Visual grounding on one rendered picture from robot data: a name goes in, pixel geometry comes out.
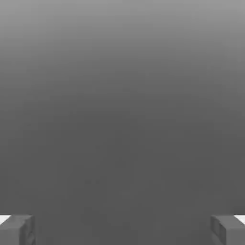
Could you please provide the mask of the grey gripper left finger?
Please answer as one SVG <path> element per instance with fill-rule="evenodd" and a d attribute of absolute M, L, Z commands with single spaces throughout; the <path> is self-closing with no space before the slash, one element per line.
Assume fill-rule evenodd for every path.
<path fill-rule="evenodd" d="M 0 245 L 36 245 L 35 216 L 0 214 Z"/>

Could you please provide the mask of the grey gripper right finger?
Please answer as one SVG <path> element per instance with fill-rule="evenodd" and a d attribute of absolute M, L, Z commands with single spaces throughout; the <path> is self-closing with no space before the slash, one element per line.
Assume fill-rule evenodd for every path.
<path fill-rule="evenodd" d="M 212 215 L 213 245 L 245 245 L 245 215 Z"/>

